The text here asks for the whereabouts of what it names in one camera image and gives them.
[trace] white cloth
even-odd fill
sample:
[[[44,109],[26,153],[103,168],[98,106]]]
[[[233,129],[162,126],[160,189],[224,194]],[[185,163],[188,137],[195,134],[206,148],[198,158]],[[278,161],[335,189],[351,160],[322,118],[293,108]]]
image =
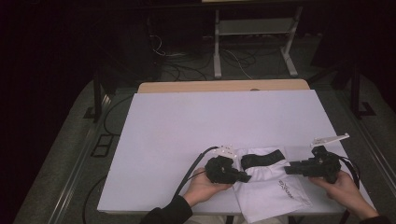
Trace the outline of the white cloth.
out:
[[[279,149],[287,158],[283,147],[237,149],[235,166],[242,170],[240,160],[244,155],[267,155]],[[252,175],[248,183],[236,182],[233,190],[247,223],[254,223],[269,217],[276,217],[311,206],[299,179],[286,175],[284,166],[290,165],[286,160],[270,166],[246,169]]]

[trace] hand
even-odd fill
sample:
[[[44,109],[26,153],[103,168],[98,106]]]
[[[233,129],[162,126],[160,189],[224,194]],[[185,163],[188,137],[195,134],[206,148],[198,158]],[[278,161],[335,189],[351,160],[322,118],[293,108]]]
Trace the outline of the hand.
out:
[[[213,184],[203,173],[204,171],[204,168],[198,168],[194,171],[194,175],[197,176],[192,178],[187,192],[183,195],[190,207],[205,202],[219,191],[229,189],[232,186],[231,184]]]
[[[375,209],[361,196],[361,192],[348,173],[340,171],[334,184],[329,184],[326,180],[318,177],[309,177],[309,180],[326,189],[329,198],[336,200],[361,220],[379,216]]]

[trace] white metal frame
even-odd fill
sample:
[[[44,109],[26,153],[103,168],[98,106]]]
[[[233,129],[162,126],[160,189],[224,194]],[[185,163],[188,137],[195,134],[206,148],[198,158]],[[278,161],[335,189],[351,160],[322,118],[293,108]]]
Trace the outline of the white metal frame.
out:
[[[215,18],[215,52],[213,54],[213,64],[215,78],[221,78],[221,64],[219,56],[219,36],[220,35],[256,35],[256,34],[289,34],[286,45],[281,48],[283,60],[288,67],[291,77],[297,77],[298,73],[289,55],[290,47],[300,20],[302,7],[297,7],[293,18],[265,19],[265,20],[243,20],[243,21],[221,21],[219,11],[216,10]]]

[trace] person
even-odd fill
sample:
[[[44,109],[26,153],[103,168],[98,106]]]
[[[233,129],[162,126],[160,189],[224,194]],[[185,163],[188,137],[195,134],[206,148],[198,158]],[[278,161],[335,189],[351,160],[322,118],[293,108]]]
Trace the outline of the person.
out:
[[[190,182],[189,188],[183,196],[176,196],[164,208],[156,207],[145,215],[140,224],[181,224],[192,216],[191,208],[198,203],[209,200],[216,193],[229,189],[230,184],[213,184],[206,177],[205,169],[194,171],[196,175]],[[337,181],[329,184],[319,177],[309,177],[309,180],[324,188],[327,195],[343,205],[351,214],[357,216],[360,224],[383,223],[389,224],[387,217],[380,216],[375,209],[361,196],[350,175],[344,171],[337,174]]]

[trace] white tabletop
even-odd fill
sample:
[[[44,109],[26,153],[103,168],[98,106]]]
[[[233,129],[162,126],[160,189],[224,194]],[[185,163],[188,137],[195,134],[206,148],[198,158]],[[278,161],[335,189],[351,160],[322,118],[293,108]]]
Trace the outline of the white tabletop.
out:
[[[98,210],[141,213],[166,206],[192,163],[209,147],[284,146],[287,159],[299,161],[313,157],[309,144],[314,138],[337,134],[344,133],[335,133],[315,91],[138,93],[131,103]],[[353,136],[344,141],[353,141]],[[326,148],[346,156],[339,142]],[[198,167],[214,156],[206,154]],[[306,178],[301,182],[313,206],[294,215],[344,211]],[[363,186],[361,192],[372,204]],[[233,189],[196,205],[193,211],[240,214]]]

